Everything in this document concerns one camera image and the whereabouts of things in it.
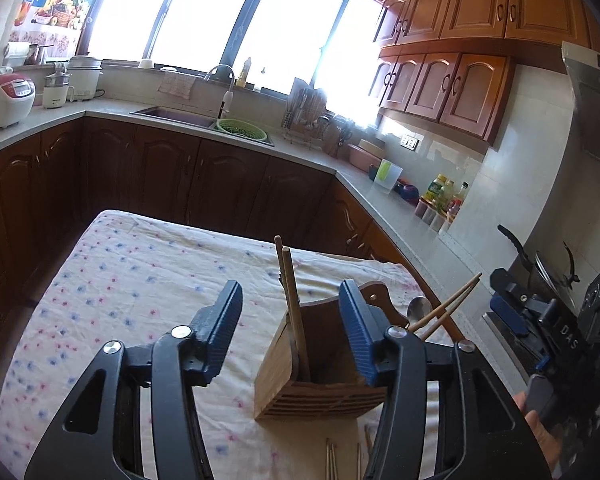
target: dish towel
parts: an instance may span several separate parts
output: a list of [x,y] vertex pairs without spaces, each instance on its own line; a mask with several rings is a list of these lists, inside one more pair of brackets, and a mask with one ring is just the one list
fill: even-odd
[[196,79],[196,76],[193,75],[167,72],[164,74],[160,86],[158,86],[158,92],[189,99],[191,88]]

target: cabinet door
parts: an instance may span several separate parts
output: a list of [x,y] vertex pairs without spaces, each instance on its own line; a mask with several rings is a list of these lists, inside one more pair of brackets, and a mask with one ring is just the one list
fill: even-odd
[[0,150],[0,254],[16,290],[45,254],[40,216],[40,136]]
[[437,121],[451,89],[460,54],[427,54],[406,111]]
[[589,7],[585,6],[587,16],[587,25],[589,27],[589,38],[591,40],[591,48],[600,53],[600,24]]
[[138,126],[133,146],[131,210],[184,223],[200,139]]
[[450,0],[440,38],[502,38],[507,0]]
[[397,44],[437,40],[448,4],[449,0],[411,0],[403,13]]
[[371,216],[334,179],[322,199],[302,248],[351,256],[370,222]]
[[506,61],[505,57],[462,54],[440,122],[483,137]]
[[323,171],[270,158],[249,218],[247,236],[299,248],[332,176]]
[[127,210],[134,124],[87,117],[84,123],[83,189],[86,215]]
[[505,38],[589,46],[582,0],[509,0]]
[[203,140],[187,202],[186,224],[244,236],[268,158]]
[[423,61],[424,54],[413,54],[398,58],[392,70],[389,85],[380,103],[381,107],[404,111],[418,79]]
[[381,57],[378,59],[376,76],[374,77],[374,81],[371,83],[371,88],[369,90],[369,97],[371,97],[375,103],[380,104],[382,102],[386,88],[389,86],[391,70],[397,59],[397,56]]
[[398,37],[398,19],[404,7],[408,4],[408,0],[389,0],[384,3],[378,17],[378,30],[376,30],[374,43],[377,43],[379,46],[395,44],[395,40]]
[[62,241],[80,218],[80,144],[82,121],[42,132],[44,223],[50,245]]

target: electrical outlet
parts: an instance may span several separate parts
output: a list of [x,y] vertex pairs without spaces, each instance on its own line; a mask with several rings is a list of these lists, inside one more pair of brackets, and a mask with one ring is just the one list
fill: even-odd
[[418,147],[418,139],[416,137],[411,137],[410,135],[403,135],[400,139],[400,145],[407,148],[407,150],[415,152]]

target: hand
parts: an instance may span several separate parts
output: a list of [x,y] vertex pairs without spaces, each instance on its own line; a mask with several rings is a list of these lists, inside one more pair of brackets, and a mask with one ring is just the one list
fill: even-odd
[[[520,392],[513,396],[513,400],[522,412],[525,409],[526,393]],[[534,437],[540,445],[544,459],[549,464],[549,469],[553,471],[558,464],[560,454],[562,452],[562,433],[557,426],[557,437],[549,433],[546,428],[540,422],[538,412],[531,411],[525,415],[526,423],[533,431]]]

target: cabinet handle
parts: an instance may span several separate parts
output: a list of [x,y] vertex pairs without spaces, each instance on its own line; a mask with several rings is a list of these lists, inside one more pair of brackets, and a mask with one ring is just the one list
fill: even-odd
[[456,95],[458,90],[456,90],[456,83],[460,81],[460,76],[456,77],[453,86],[451,87],[451,95]]
[[451,79],[451,74],[447,74],[442,78],[442,85],[440,85],[440,93],[443,94],[446,92],[445,81]]

